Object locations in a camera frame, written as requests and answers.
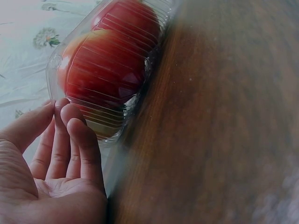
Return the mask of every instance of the palm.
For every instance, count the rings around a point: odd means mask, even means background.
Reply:
[[[0,208],[16,210],[18,204],[22,223],[104,221],[107,199],[96,136],[69,103],[62,99],[55,109],[29,112],[19,118],[21,124],[0,132]],[[41,132],[29,169],[22,153]]]
[[[94,192],[97,187],[89,180],[85,179],[35,179],[39,199],[58,198],[78,192]]]

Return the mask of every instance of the plastic container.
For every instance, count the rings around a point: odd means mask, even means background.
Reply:
[[[50,97],[75,104],[99,140],[120,136],[152,73],[177,1],[105,0],[50,57]]]

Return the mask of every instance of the fabric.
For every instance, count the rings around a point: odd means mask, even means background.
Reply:
[[[55,47],[100,0],[0,0],[0,128],[49,98],[45,70]],[[38,140],[25,152],[32,160]],[[102,153],[103,165],[108,152]]]

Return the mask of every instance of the floral pattern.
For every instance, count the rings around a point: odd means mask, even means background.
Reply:
[[[14,118],[18,119],[20,116],[22,116],[24,113],[21,110],[15,110]]]
[[[50,45],[50,47],[54,47],[55,45],[60,44],[58,40],[59,35],[56,34],[55,29],[53,28],[43,28],[36,37],[33,39],[33,46],[37,49],[41,49]]]

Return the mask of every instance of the wood grain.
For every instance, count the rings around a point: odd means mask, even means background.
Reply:
[[[106,175],[109,223],[299,223],[298,12],[183,2]]]

